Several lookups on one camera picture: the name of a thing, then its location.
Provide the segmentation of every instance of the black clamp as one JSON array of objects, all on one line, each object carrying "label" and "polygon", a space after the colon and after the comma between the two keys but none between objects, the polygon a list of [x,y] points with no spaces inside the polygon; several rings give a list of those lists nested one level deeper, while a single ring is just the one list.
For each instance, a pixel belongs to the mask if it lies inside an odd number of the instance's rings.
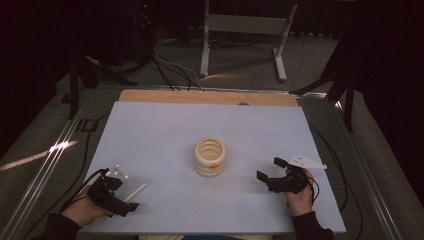
[{"label": "black clamp", "polygon": [[115,197],[114,191],[118,190],[121,185],[120,179],[108,177],[103,172],[92,184],[87,194],[96,206],[125,217],[128,212],[134,212],[139,204],[126,203]]},{"label": "black clamp", "polygon": [[256,178],[268,186],[274,193],[292,192],[299,193],[308,185],[308,176],[302,168],[288,164],[287,161],[275,157],[274,164],[287,170],[287,175],[282,178],[269,178],[263,172],[256,171]]}]

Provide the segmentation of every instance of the wire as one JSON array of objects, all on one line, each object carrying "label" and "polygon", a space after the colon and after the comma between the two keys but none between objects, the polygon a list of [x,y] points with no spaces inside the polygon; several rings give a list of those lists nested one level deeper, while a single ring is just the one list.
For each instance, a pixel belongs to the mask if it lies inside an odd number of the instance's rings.
[{"label": "wire", "polygon": [[[247,39],[243,39],[239,36],[237,36],[237,34],[234,33],[228,33],[225,32],[222,34],[221,37],[215,39],[215,40],[211,40],[211,43],[215,43],[216,45],[218,45],[219,47],[213,47],[211,46],[211,49],[219,49],[219,48],[233,48],[233,47],[248,47],[248,46],[252,46],[258,43],[263,42],[264,40],[266,40],[267,38],[269,38],[270,35],[268,34],[263,34],[261,36],[261,38],[259,38],[258,40],[254,40],[254,41],[249,41]],[[230,40],[230,43],[226,43],[226,42],[222,42],[221,40],[228,38]],[[239,41],[243,41],[243,42],[247,42],[246,44],[237,44],[237,40]]]},{"label": "wire", "polygon": [[312,203],[314,203],[314,202],[315,202],[315,200],[317,200],[317,198],[318,198],[318,196],[319,196],[319,192],[320,192],[321,190],[320,190],[320,188],[319,188],[319,185],[318,185],[317,181],[315,181],[315,179],[313,179],[313,178],[311,178],[311,177],[308,177],[308,179],[311,179],[311,180],[315,183],[315,185],[317,186],[317,189],[318,189],[317,194],[315,195],[315,189],[314,189],[314,186],[313,186],[313,184],[312,184],[312,183],[310,183],[310,182],[308,181],[308,184],[309,184],[309,186],[311,187],[311,190],[312,190]]},{"label": "wire", "polygon": [[[169,60],[167,60],[167,59],[165,59],[164,57],[162,57],[162,56],[159,56],[156,52],[154,52],[154,54],[155,54],[155,56],[156,57],[158,57],[161,61],[163,61],[163,62],[165,62],[165,63],[168,63],[168,64],[170,64],[170,61]],[[173,69],[171,69],[171,68],[169,68],[169,67],[166,67],[165,65],[162,65],[164,68],[166,68],[166,69],[168,69],[168,70],[170,70],[170,71],[172,71],[172,72],[174,72],[174,73],[176,73],[176,74],[178,74],[178,75],[180,75],[181,77],[183,77],[183,78],[185,78],[185,79],[187,79],[188,80],[188,89],[187,89],[187,91],[189,91],[190,90],[190,87],[191,87],[191,84],[193,83],[194,85],[196,85],[199,89],[202,89],[201,87],[200,87],[200,85],[199,84],[197,84],[196,82],[194,82],[194,81],[192,81],[191,79],[190,79],[190,77],[187,75],[187,73],[182,69],[182,66],[180,66],[180,65],[177,65],[177,64],[171,64],[172,66],[174,66],[174,67],[176,67],[178,70],[180,70],[180,72],[181,73],[179,73],[179,72],[177,72],[177,71],[174,71]]]},{"label": "wire", "polygon": [[[100,122],[103,118],[107,117],[110,113],[105,114],[103,116],[101,116],[100,118],[98,118],[96,121],[96,123]],[[75,184],[78,182],[78,180],[80,179],[83,170],[85,168],[85,165],[87,164],[87,156],[88,156],[88,146],[89,146],[89,142],[90,142],[90,137],[91,137],[91,133],[92,131],[88,132],[86,141],[85,141],[85,151],[84,151],[84,158],[83,158],[83,164],[81,166],[80,171],[78,172],[77,177],[74,179],[74,181],[72,182],[72,184],[66,189],[66,191],[59,197],[59,199],[56,200],[56,202],[53,203],[53,205],[47,209],[47,211],[45,211],[36,221],[35,223],[28,229],[28,231],[25,233],[24,237],[22,238],[22,240],[25,240],[29,234],[34,230],[34,228],[41,222],[41,220],[43,220],[44,217],[47,216],[47,214],[49,214],[52,209],[54,207],[56,207],[57,204],[59,204],[60,201],[62,201],[62,199],[69,193],[69,191],[71,191],[71,189],[75,186]]]},{"label": "wire", "polygon": [[311,128],[311,130],[314,131],[316,134],[318,134],[318,136],[324,141],[325,145],[327,146],[328,150],[330,151],[330,153],[332,155],[332,158],[333,158],[333,160],[334,160],[337,168],[340,171],[340,174],[342,175],[343,184],[344,184],[344,187],[345,187],[345,196],[346,197],[345,197],[344,203],[339,208],[340,212],[343,211],[343,209],[346,207],[346,204],[347,204],[347,201],[348,201],[348,191],[347,191],[347,189],[349,189],[350,192],[352,193],[352,196],[353,196],[353,198],[355,200],[356,206],[358,207],[358,213],[359,213],[359,219],[360,219],[358,235],[355,238],[355,239],[359,239],[361,237],[361,235],[362,235],[363,225],[364,225],[364,222],[363,222],[364,219],[363,219],[362,209],[361,209],[361,206],[359,204],[359,200],[356,197],[355,192],[353,191],[351,185],[349,184],[349,182],[346,179],[346,176],[345,176],[345,173],[343,171],[340,158],[338,157],[338,155],[337,155],[336,151],[334,150],[334,148],[330,145],[330,143],[327,141],[327,139],[324,138],[324,136],[321,134],[321,132],[315,126],[313,126],[309,122],[308,122],[308,125]]},{"label": "wire", "polygon": [[82,200],[84,198],[88,198],[88,196],[84,196],[84,197],[80,197],[78,199],[75,199],[74,201],[70,202],[69,205],[72,205],[72,204],[74,204],[74,203],[76,203],[76,202],[78,202],[78,201],[80,201],[80,200]]},{"label": "wire", "polygon": [[296,82],[297,74],[299,73],[299,71],[300,71],[300,69],[302,68],[302,65],[303,65],[303,49],[305,48],[305,43],[306,43],[306,37],[307,36],[308,35],[305,35],[305,37],[303,39],[302,47],[300,49],[300,63],[299,63],[299,67],[297,68],[296,72],[293,75],[293,82],[292,82],[292,86],[290,87],[290,90],[289,91],[293,90],[294,84]]},{"label": "wire", "polygon": [[250,85],[250,91],[251,92],[253,92],[253,86],[255,85],[255,79],[256,79],[256,77],[259,75],[259,74],[261,74],[263,71],[265,71],[265,69],[269,66],[269,64],[271,63],[272,61],[270,60],[267,64],[265,64],[265,66],[264,67],[262,67],[254,76],[253,76],[253,79],[252,79],[252,84]]},{"label": "wire", "polygon": [[157,56],[161,61],[163,61],[163,62],[165,62],[165,63],[168,63],[168,64],[170,64],[170,65],[173,65],[173,66],[176,66],[176,67],[180,67],[180,68],[183,68],[183,69],[185,69],[185,70],[187,70],[187,71],[189,71],[189,72],[191,72],[195,77],[196,77],[196,82],[197,82],[197,86],[199,87],[199,89],[200,90],[202,90],[202,91],[204,91],[203,89],[202,89],[202,87],[201,87],[201,85],[200,85],[200,82],[199,82],[199,77],[197,76],[197,74],[193,71],[193,70],[191,70],[191,69],[189,69],[189,68],[186,68],[186,67],[184,67],[184,66],[182,66],[182,65],[178,65],[178,64],[175,64],[175,63],[172,63],[172,62],[170,62],[170,61],[167,61],[167,60],[165,60],[164,58],[162,58],[161,56],[159,56],[157,53],[156,53],[156,51],[155,51],[155,49],[153,48],[153,53],[155,54],[155,56]]},{"label": "wire", "polygon": [[63,204],[62,208],[60,209],[59,213],[62,213],[69,205],[71,205],[74,202],[74,198],[81,192],[81,190],[93,179],[97,174],[99,173],[106,173],[109,171],[109,169],[99,169],[95,171],[89,178],[87,178],[81,186],[72,194],[72,196]]},{"label": "wire", "polygon": [[151,67],[159,71],[159,73],[161,74],[163,80],[168,84],[168,86],[171,88],[171,90],[174,91],[175,88],[177,88],[178,90],[180,90],[180,87],[176,83],[174,83],[173,81],[171,81],[170,79],[168,79],[168,77],[165,75],[165,73],[160,68],[160,65],[156,61],[156,59],[155,58],[152,58],[152,60],[156,64],[156,68],[153,67],[153,66],[151,66]]}]

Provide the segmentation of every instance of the cable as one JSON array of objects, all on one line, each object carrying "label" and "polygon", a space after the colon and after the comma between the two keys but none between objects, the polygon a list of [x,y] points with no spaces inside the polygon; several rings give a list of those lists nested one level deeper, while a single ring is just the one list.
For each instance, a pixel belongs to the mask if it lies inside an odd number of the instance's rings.
[{"label": "cable", "polygon": [[168,38],[168,39],[163,40],[162,42],[156,42],[155,45],[160,45],[160,44],[164,44],[164,43],[167,43],[167,42],[179,41],[179,40],[180,39],[178,39],[178,38]]},{"label": "cable", "polygon": [[59,214],[61,214],[69,205],[71,205],[71,203],[74,202],[74,198],[81,192],[81,190],[91,181],[91,179],[93,179],[97,174],[99,173],[106,173],[107,171],[109,171],[109,169],[99,169],[97,171],[95,171],[93,174],[91,174],[91,176],[89,178],[87,178],[82,184],[81,186],[74,192],[74,194],[72,194],[72,196],[63,204],[62,208],[59,211]]},{"label": "cable", "polygon": [[[252,46],[252,45],[255,45],[257,43],[263,42],[265,39],[269,38],[269,36],[270,35],[268,35],[268,34],[263,34],[260,39],[254,40],[254,41],[249,41],[249,40],[246,40],[246,39],[243,39],[243,38],[237,36],[234,33],[225,32],[218,39],[215,39],[215,40],[211,40],[210,41],[211,43],[215,43],[216,45],[219,46],[219,47],[213,47],[213,46],[211,46],[211,49],[233,48],[233,47],[248,47],[248,46]],[[231,43],[222,42],[221,40],[224,39],[225,37],[229,38],[231,40]],[[247,43],[246,44],[237,44],[237,40],[243,41],[243,42],[247,42]]]},{"label": "cable", "polygon": [[253,92],[253,86],[255,85],[255,79],[256,77],[261,74],[263,71],[265,71],[265,69],[269,66],[269,64],[272,62],[272,60],[270,60],[267,64],[265,64],[264,67],[262,67],[254,76],[252,79],[252,84],[250,85],[250,91]]},{"label": "cable", "polygon": [[[154,52],[154,54],[155,54],[155,56],[156,57],[158,57],[161,61],[163,61],[163,62],[165,62],[165,63],[168,63],[168,64],[171,64],[171,62],[169,61],[169,60],[167,60],[167,59],[165,59],[164,57],[162,57],[162,56],[159,56],[156,52]],[[175,66],[178,70],[180,70],[180,72],[181,73],[179,73],[179,72],[177,72],[177,71],[174,71],[173,69],[171,69],[171,68],[169,68],[169,67],[166,67],[165,65],[162,65],[161,64],[161,66],[163,66],[164,68],[166,68],[166,69],[168,69],[168,70],[170,70],[170,71],[172,71],[172,72],[174,72],[174,73],[176,73],[176,74],[178,74],[178,75],[180,75],[181,77],[183,77],[183,78],[185,78],[185,79],[187,79],[188,80],[188,89],[187,89],[187,91],[189,91],[190,90],[190,87],[191,87],[191,84],[193,83],[194,85],[196,85],[199,89],[202,89],[201,87],[200,87],[200,85],[199,84],[197,84],[196,82],[194,82],[194,81],[192,81],[191,79],[190,79],[190,77],[187,75],[187,73],[182,69],[182,66],[180,66],[180,65],[177,65],[177,64],[171,64],[172,66]]]},{"label": "cable", "polygon": [[80,197],[78,199],[75,199],[74,201],[70,202],[69,205],[72,205],[72,204],[74,204],[74,203],[76,203],[76,202],[78,202],[78,201],[80,201],[80,200],[82,200],[84,198],[88,198],[88,196],[84,196],[84,197]]},{"label": "cable", "polygon": [[195,77],[196,77],[196,81],[197,81],[197,86],[199,87],[199,89],[200,90],[202,90],[202,91],[204,91],[203,89],[202,89],[202,87],[201,87],[201,85],[200,85],[200,82],[199,82],[199,77],[197,76],[197,74],[193,71],[193,70],[191,70],[191,69],[189,69],[189,68],[186,68],[186,67],[184,67],[184,66],[182,66],[182,65],[178,65],[178,64],[175,64],[175,63],[172,63],[172,62],[170,62],[170,61],[167,61],[167,60],[165,60],[165,59],[163,59],[162,57],[160,57],[157,53],[156,53],[156,51],[155,51],[155,49],[153,48],[153,53],[155,54],[155,56],[157,56],[161,61],[163,61],[163,62],[165,62],[165,63],[168,63],[168,64],[170,64],[170,65],[173,65],[173,66],[176,66],[176,67],[180,67],[180,68],[183,68],[183,69],[185,69],[185,70],[187,70],[187,71],[189,71],[189,72],[191,72]]},{"label": "cable", "polygon": [[168,77],[165,75],[165,73],[162,71],[162,69],[160,68],[159,63],[156,61],[155,58],[152,58],[153,62],[156,64],[156,68],[151,66],[152,68],[156,69],[159,71],[160,75],[162,76],[163,80],[168,84],[168,86],[171,88],[172,91],[175,90],[175,88],[177,88],[179,90],[179,86],[177,86],[176,83],[172,82],[170,79],[168,79]]},{"label": "cable", "polygon": [[312,184],[312,183],[310,183],[310,182],[308,181],[308,184],[309,184],[309,186],[311,187],[311,190],[312,190],[312,204],[313,204],[313,203],[315,202],[315,200],[317,200],[317,198],[318,198],[318,196],[319,196],[319,192],[320,192],[321,190],[320,190],[320,188],[319,188],[319,185],[318,185],[317,181],[315,181],[315,179],[313,179],[313,178],[311,178],[311,177],[308,177],[308,179],[311,179],[311,180],[315,183],[315,185],[317,186],[317,189],[318,189],[317,194],[315,195],[315,189],[314,189],[314,186],[313,186],[313,184]]},{"label": "cable", "polygon": [[[96,121],[96,123],[98,123],[98,122],[100,122],[103,118],[105,118],[106,116],[108,116],[110,113],[108,113],[108,114],[105,114],[105,115],[103,115],[103,116],[101,116],[100,118],[98,118],[97,120],[95,120]],[[85,142],[85,151],[84,151],[84,158],[83,158],[83,164],[82,164],[82,166],[81,166],[81,169],[80,169],[80,171],[78,172],[78,175],[77,175],[77,177],[74,179],[74,181],[72,182],[72,184],[66,189],[66,191],[59,197],[59,199],[57,199],[56,200],[56,202],[54,202],[53,203],[53,205],[49,208],[49,209],[47,209],[47,211],[45,211],[42,215],[41,215],[41,217],[39,217],[38,219],[37,219],[37,221],[35,221],[35,223],[28,229],[28,231],[25,233],[25,235],[24,235],[24,237],[22,238],[22,240],[25,240],[28,236],[29,236],[29,234],[34,230],[34,228],[41,222],[41,220],[43,220],[43,218],[44,217],[46,217],[47,216],[47,214],[49,214],[51,211],[52,211],[52,209],[54,208],[54,207],[56,207],[56,205],[60,202],[60,201],[62,201],[62,199],[69,193],[69,191],[71,191],[71,189],[75,186],[75,184],[78,182],[78,180],[80,179],[80,177],[81,177],[81,175],[82,175],[82,173],[83,173],[83,170],[84,170],[84,168],[85,168],[85,165],[87,164],[87,156],[88,156],[88,146],[89,146],[89,142],[90,142],[90,137],[91,137],[91,133],[92,133],[92,131],[89,131],[88,132],[88,135],[87,135],[87,138],[86,138],[86,142]]]},{"label": "cable", "polygon": [[332,158],[333,158],[333,160],[334,160],[337,168],[340,171],[340,174],[342,175],[343,184],[344,184],[344,187],[345,187],[345,195],[346,195],[346,197],[345,197],[345,202],[342,204],[342,207],[339,208],[340,212],[343,211],[343,209],[346,207],[346,204],[347,204],[347,199],[348,199],[347,189],[349,189],[350,192],[352,193],[352,196],[353,196],[353,198],[355,200],[356,206],[358,207],[358,213],[359,213],[359,219],[360,219],[359,232],[358,232],[358,235],[355,238],[355,239],[359,239],[361,237],[361,235],[362,235],[363,225],[364,225],[363,214],[362,214],[361,206],[359,204],[359,200],[356,197],[356,195],[355,195],[352,187],[350,186],[349,182],[346,179],[346,176],[345,176],[345,173],[343,171],[340,158],[338,157],[338,155],[337,155],[336,151],[334,150],[334,148],[330,145],[330,143],[324,138],[324,136],[321,134],[321,132],[315,126],[313,126],[309,122],[308,122],[308,125],[311,128],[311,130],[314,131],[316,134],[318,134],[318,136],[324,141],[325,145],[327,146],[328,150],[330,151],[330,153],[332,155]]},{"label": "cable", "polygon": [[306,37],[307,37],[307,35],[305,35],[305,37],[303,39],[303,43],[302,43],[302,48],[300,49],[300,63],[299,63],[299,67],[297,68],[296,72],[293,75],[293,82],[292,82],[292,86],[291,86],[291,88],[290,88],[289,91],[293,90],[294,84],[296,82],[297,74],[299,73],[299,71],[300,71],[300,69],[302,68],[302,65],[303,65],[303,48],[305,47]]}]

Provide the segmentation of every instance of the metal rail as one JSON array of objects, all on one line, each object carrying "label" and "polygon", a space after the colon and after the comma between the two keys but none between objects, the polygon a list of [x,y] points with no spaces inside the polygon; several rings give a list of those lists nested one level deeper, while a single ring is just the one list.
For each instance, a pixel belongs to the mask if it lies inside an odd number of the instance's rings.
[{"label": "metal rail", "polygon": [[51,173],[53,172],[57,162],[59,161],[63,151],[66,148],[66,143],[68,143],[71,138],[76,126],[77,122],[80,119],[84,107],[87,104],[88,100],[92,95],[91,90],[87,90],[87,92],[81,98],[80,110],[76,113],[75,117],[72,120],[69,120],[62,132],[59,135],[55,143],[55,147],[51,148],[43,163],[36,173],[35,177],[32,179],[31,183],[28,185],[25,190],[24,195],[22,196],[20,202],[18,203],[15,211],[12,216],[9,218],[6,227],[2,230],[0,234],[0,239],[2,240],[13,240],[18,237],[23,224],[25,223],[29,213],[31,212],[35,202],[40,196],[41,192],[44,189],[47,181],[50,178]]},{"label": "metal rail", "polygon": [[348,144],[351,146],[354,163],[361,173],[360,176],[365,185],[365,189],[367,190],[370,200],[375,208],[377,217],[380,219],[381,226],[386,233],[387,239],[403,239],[392,215],[390,214],[390,210],[387,207],[387,204],[384,201],[376,182],[374,181],[373,174],[371,173],[371,170],[366,163],[364,155],[361,153],[360,147],[358,146],[355,137],[350,132],[348,132],[347,128],[343,127],[345,124],[340,114],[340,111],[342,111],[340,103],[337,102],[336,107],[332,107],[332,109],[337,121],[340,123],[338,125],[341,126],[341,132],[344,134]]}]

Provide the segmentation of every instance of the orange dot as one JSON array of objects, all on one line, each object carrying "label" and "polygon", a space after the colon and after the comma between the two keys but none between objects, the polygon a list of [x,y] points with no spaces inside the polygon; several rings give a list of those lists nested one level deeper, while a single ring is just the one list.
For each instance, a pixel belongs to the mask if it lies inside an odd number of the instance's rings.
[{"label": "orange dot", "polygon": [[215,170],[217,167],[218,167],[218,164],[212,163],[210,168],[213,169],[213,170]]}]

